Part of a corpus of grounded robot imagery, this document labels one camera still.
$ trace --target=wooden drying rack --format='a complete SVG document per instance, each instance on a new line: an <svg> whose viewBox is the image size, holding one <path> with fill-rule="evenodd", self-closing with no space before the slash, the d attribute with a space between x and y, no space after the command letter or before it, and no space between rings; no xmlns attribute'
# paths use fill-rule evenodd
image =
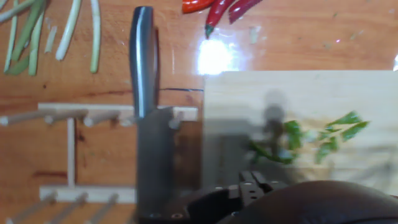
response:
<svg viewBox="0 0 398 224"><path fill-rule="evenodd" d="M182 121L197 121L198 108L173 107L174 119L169 122L172 129L178 129ZM14 123L42 118L47 124L67 121L68 128L68 184L40 186L40 202L25 209L21 213L6 220L6 224L17 224L31 214L44 208L52 201L70 202L71 204L56 215L48 224L60 223L80 204L105 203L86 223L98 223L115 203L135 203L136 190L133 186L97 186L77 185L75 179L75 126L76 120L83 120L85 126L93 127L103 121L119 121L121 126L134 125L134 107L128 105L88 105L71 103L39 103L37 111L12 116L0 117L0 125L9 126Z"/></svg>

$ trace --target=knife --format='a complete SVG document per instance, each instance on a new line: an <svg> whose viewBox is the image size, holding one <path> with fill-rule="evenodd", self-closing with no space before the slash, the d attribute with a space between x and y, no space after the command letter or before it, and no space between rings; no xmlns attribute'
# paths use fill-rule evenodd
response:
<svg viewBox="0 0 398 224"><path fill-rule="evenodd" d="M130 33L130 69L137 122L137 209L139 223L162 213L174 190L172 108L156 109L157 37L152 7L137 7Z"/></svg>

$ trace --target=scallion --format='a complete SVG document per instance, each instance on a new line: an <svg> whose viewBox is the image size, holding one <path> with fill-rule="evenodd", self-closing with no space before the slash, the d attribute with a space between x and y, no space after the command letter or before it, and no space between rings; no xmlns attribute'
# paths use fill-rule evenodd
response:
<svg viewBox="0 0 398 224"><path fill-rule="evenodd" d="M42 13L36 22L33 29L32 37L30 40L30 57L29 57L29 75L36 75L37 70L37 53L39 52L40 33L42 31L43 19L44 19L45 2L42 7Z"/></svg>
<svg viewBox="0 0 398 224"><path fill-rule="evenodd" d="M26 42L30 39L30 35L32 34L33 28L36 25L37 19L39 18L45 0L35 0L35 3L30 8L30 14L24 28L22 29L21 36L19 37L17 44L15 45L14 51L12 52L11 59L14 61L18 61L21 53L24 49Z"/></svg>
<svg viewBox="0 0 398 224"><path fill-rule="evenodd" d="M101 46L101 14L98 0L91 0L91 8L93 11L93 54L91 55L90 72L96 73L98 70Z"/></svg>
<svg viewBox="0 0 398 224"><path fill-rule="evenodd" d="M57 60L63 60L65 54L67 53L70 39L76 26L77 17L79 16L80 4L81 0L73 0L68 22L65 26L65 30L63 31L62 39L58 47L57 53L55 54L55 58Z"/></svg>
<svg viewBox="0 0 398 224"><path fill-rule="evenodd" d="M51 28L49 37L47 38L47 43L45 45L44 53L51 52L52 46L54 44L55 34L57 33L57 26L53 26Z"/></svg>
<svg viewBox="0 0 398 224"><path fill-rule="evenodd" d="M18 61L14 66L12 66L9 70L4 72L7 75L19 75L29 66L29 55L24 59Z"/></svg>
<svg viewBox="0 0 398 224"><path fill-rule="evenodd" d="M10 19L12 16L15 16L16 14L20 13L27 7L31 6L33 3L39 0L26 0L22 3L20 3L17 6L14 6L12 9L8 10L7 12L0 13L0 22L4 22L8 19Z"/></svg>
<svg viewBox="0 0 398 224"><path fill-rule="evenodd" d="M0 10L4 7L4 5L7 3L7 0L0 0Z"/></svg>
<svg viewBox="0 0 398 224"><path fill-rule="evenodd" d="M14 7L18 5L18 0L14 0ZM14 16L11 22L10 40L8 42L8 50L6 57L6 66L4 66L4 72L10 68L12 49L14 48L15 36L17 32L18 17Z"/></svg>

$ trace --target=cutting board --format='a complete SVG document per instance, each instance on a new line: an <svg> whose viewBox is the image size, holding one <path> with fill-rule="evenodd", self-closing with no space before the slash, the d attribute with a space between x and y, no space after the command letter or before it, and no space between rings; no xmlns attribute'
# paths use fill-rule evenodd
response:
<svg viewBox="0 0 398 224"><path fill-rule="evenodd" d="M205 81L202 184L235 184L238 172L260 169L289 184L345 180L398 195L398 74L393 71L225 72ZM321 164L319 142L306 142L291 165L250 165L248 142L266 120L298 121L318 130L350 111L369 126Z"/></svg>

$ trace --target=black knife handle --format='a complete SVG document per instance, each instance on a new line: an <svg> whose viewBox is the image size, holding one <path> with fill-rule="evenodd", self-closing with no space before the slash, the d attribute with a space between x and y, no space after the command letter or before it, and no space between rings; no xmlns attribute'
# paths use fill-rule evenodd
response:
<svg viewBox="0 0 398 224"><path fill-rule="evenodd" d="M157 39L154 28L154 9L149 6L134 10L130 31L130 70L134 110L144 118L156 109L155 82L157 69Z"/></svg>

